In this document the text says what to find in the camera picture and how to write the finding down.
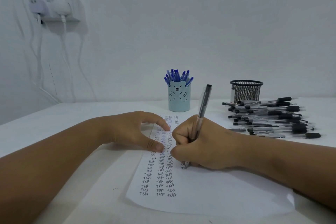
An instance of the bear pen holder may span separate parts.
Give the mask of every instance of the bear pen holder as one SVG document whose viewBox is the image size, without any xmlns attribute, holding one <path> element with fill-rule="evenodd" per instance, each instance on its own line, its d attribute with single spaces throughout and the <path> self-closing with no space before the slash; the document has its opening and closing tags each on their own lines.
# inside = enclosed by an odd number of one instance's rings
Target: bear pen holder
<svg viewBox="0 0 336 224">
<path fill-rule="evenodd" d="M 170 82 L 168 87 L 168 108 L 173 112 L 186 112 L 190 110 L 191 84 L 186 87 L 185 81 Z"/>
</svg>

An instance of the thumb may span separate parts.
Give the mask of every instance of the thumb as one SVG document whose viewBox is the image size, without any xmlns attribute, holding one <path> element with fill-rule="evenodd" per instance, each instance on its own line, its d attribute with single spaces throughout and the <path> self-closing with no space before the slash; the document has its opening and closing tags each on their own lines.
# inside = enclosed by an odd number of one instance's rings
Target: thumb
<svg viewBox="0 0 336 224">
<path fill-rule="evenodd" d="M 146 137 L 144 134 L 140 133 L 139 139 L 135 142 L 136 145 L 141 146 L 142 148 L 149 151 L 161 152 L 163 151 L 163 144 Z"/>
<path fill-rule="evenodd" d="M 198 162 L 196 141 L 189 144 L 180 144 L 172 148 L 170 154 L 178 161 Z"/>
</svg>

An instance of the tabletop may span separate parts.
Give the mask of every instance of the tabletop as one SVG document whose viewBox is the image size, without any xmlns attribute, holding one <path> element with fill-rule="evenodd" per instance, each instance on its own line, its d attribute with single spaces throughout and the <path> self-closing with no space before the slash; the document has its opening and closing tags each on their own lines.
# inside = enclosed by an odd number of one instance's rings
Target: tabletop
<svg viewBox="0 0 336 224">
<path fill-rule="evenodd" d="M 230 113 L 222 102 L 227 100 L 211 100 L 207 113 L 227 121 Z M 300 142 L 336 147 L 336 98 L 300 98 L 295 102 L 305 107 L 306 111 L 300 113 L 308 116 L 308 120 L 316 123 L 324 134 L 320 139 L 300 139 Z M 1 125 L 0 157 L 84 120 L 137 110 L 159 115 L 176 114 L 168 110 L 167 101 L 58 104 Z M 197 111 L 198 101 L 191 101 L 190 111 L 183 115 L 191 116 Z M 149 136 L 152 127 L 144 124 L 142 132 Z M 136 147 L 113 143 L 100 146 L 80 165 L 35 223 L 236 223 L 225 216 L 160 212 L 126 199 L 125 194 L 142 154 L 143 150 Z M 295 211 L 269 216 L 259 222 L 263 223 L 336 223 L 336 214 L 295 194 Z"/>
</svg>

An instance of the person's left hand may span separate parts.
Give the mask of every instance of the person's left hand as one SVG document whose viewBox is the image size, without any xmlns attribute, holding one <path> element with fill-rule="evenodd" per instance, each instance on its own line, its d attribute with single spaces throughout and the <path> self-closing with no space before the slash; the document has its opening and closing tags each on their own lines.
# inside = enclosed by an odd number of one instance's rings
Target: person's left hand
<svg viewBox="0 0 336 224">
<path fill-rule="evenodd" d="M 97 117 L 93 120 L 100 128 L 100 138 L 103 143 L 135 144 L 156 152 L 163 151 L 163 144 L 142 134 L 141 124 L 156 123 L 165 131 L 170 130 L 170 127 L 162 117 L 151 112 L 128 112 L 113 116 Z"/>
</svg>

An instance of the black mesh pen holder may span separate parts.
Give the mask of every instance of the black mesh pen holder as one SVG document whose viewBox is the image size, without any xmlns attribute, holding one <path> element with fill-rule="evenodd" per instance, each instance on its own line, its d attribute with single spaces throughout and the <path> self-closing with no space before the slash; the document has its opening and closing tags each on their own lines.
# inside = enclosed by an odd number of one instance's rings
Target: black mesh pen holder
<svg viewBox="0 0 336 224">
<path fill-rule="evenodd" d="M 244 99 L 259 100 L 260 87 L 264 83 L 252 80 L 234 80 L 230 84 L 231 103 L 237 103 Z"/>
</svg>

